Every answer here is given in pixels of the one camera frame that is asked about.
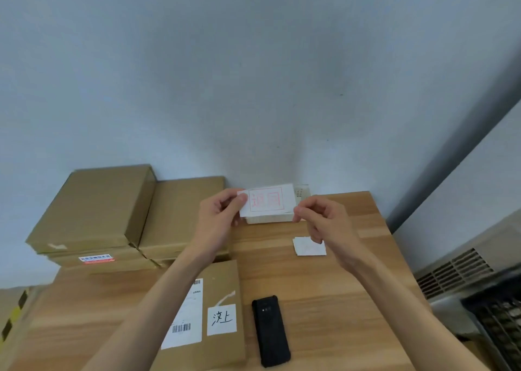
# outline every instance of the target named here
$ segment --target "wooden table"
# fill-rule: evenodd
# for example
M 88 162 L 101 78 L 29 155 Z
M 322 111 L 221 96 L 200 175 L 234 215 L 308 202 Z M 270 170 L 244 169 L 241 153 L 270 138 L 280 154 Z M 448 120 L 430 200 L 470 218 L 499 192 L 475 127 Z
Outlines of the wooden table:
M 364 243 L 425 301 L 369 192 L 337 194 Z M 232 230 L 241 278 L 248 360 L 264 369 L 251 301 L 277 295 L 292 353 L 281 369 L 413 370 L 380 312 L 331 251 L 297 257 L 292 238 L 305 223 L 243 225 Z M 80 370 L 146 294 L 163 270 L 98 275 L 61 272 L 36 304 L 12 371 Z

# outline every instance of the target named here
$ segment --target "forearm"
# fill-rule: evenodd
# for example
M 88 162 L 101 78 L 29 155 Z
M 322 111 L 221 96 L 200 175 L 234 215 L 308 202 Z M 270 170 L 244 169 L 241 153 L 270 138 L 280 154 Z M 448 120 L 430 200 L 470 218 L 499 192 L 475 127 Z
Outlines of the forearm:
M 354 275 L 400 340 L 417 371 L 487 371 L 387 267 L 368 250 Z
M 187 248 L 83 371 L 149 370 L 168 328 L 206 260 Z

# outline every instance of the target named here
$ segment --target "hand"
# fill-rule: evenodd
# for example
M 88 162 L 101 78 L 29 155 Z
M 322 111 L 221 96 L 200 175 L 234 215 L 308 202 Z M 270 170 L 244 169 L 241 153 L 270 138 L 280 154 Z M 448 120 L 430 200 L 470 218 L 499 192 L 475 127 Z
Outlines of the hand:
M 189 247 L 197 254 L 202 254 L 208 264 L 224 245 L 231 225 L 239 223 L 239 210 L 248 200 L 246 194 L 237 196 L 240 190 L 242 188 L 227 188 L 203 199 L 199 205 L 198 222 Z
M 306 220 L 313 242 L 326 245 L 335 253 L 342 268 L 354 266 L 369 250 L 361 243 L 342 204 L 314 195 L 301 201 L 293 210 L 293 222 Z

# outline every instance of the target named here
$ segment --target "air conditioner vent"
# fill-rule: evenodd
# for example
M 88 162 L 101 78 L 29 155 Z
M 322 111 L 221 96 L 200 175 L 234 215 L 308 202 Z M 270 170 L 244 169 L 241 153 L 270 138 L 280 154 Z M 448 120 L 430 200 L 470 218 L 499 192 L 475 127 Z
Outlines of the air conditioner vent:
M 472 248 L 418 278 L 418 285 L 428 300 L 454 291 L 493 272 L 494 270 L 483 257 Z

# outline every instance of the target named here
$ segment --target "white wall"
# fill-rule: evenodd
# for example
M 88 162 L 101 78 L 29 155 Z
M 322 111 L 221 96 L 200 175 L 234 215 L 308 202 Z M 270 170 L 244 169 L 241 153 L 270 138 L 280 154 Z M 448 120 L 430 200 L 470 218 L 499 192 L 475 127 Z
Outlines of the white wall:
M 394 233 L 413 272 L 521 208 L 521 102 Z
M 0 287 L 53 275 L 23 241 L 77 168 L 371 190 L 389 216 L 521 45 L 521 0 L 0 0 L 0 12 Z

